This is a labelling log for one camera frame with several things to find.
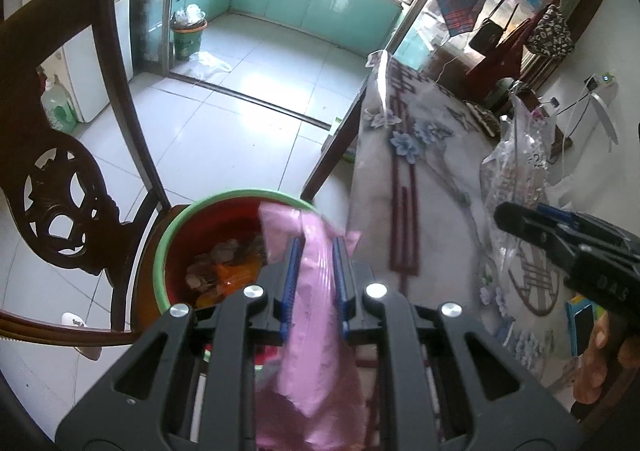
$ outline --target metal screw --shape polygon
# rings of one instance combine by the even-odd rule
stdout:
[[[264,289],[260,285],[248,285],[244,287],[244,295],[250,298],[260,297],[264,294]]]
[[[372,283],[371,285],[367,285],[365,292],[373,299],[380,299],[386,294],[386,287],[382,285],[382,283]]]
[[[462,314],[462,307],[458,303],[445,303],[440,311],[447,317],[458,317]]]
[[[169,309],[169,314],[174,317],[184,317],[189,313],[189,305],[184,303],[176,303]]]

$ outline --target green trash can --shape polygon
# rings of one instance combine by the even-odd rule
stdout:
[[[207,22],[195,28],[174,28],[175,59],[185,61],[191,54],[200,50],[202,31],[207,28]]]

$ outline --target black handbag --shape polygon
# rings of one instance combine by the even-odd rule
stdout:
[[[500,25],[496,24],[491,17],[495,14],[495,11],[500,9],[500,6],[504,3],[504,0],[500,0],[498,5],[495,6],[495,9],[491,11],[491,14],[487,18],[482,21],[482,25],[478,30],[478,33],[469,41],[469,47],[471,47],[476,52],[479,52],[483,56],[487,56],[494,48],[498,46],[500,43],[500,39],[504,34],[504,31],[509,27],[511,23],[511,19],[513,15],[516,13],[516,9],[519,4],[513,8],[513,12],[509,17],[509,21],[502,28]]]

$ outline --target plastic bag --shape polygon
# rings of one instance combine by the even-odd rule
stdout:
[[[180,68],[180,72],[184,75],[206,81],[212,75],[218,72],[231,72],[232,68],[229,63],[224,62],[212,56],[205,50],[200,50],[191,54],[189,60],[184,67]]]
[[[305,246],[289,339],[256,378],[256,440],[274,451],[337,451],[361,446],[367,412],[354,352],[342,341],[335,309],[332,238],[340,235],[313,212],[260,205],[270,263],[283,259],[287,240]],[[348,233],[351,254],[359,238]]]
[[[174,12],[176,28],[187,28],[204,20],[206,14],[196,4],[190,4],[186,9]]]
[[[530,112],[510,92],[514,118],[494,151],[480,165],[480,187],[498,277],[509,269],[518,248],[513,235],[498,229],[495,208],[503,202],[533,207],[543,197],[556,116]]]

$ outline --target green bottle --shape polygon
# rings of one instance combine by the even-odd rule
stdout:
[[[49,124],[54,130],[69,134],[78,126],[78,118],[74,113],[71,96],[58,81],[58,78],[52,80],[47,77],[44,83],[44,94],[42,94],[40,101],[47,114]]]

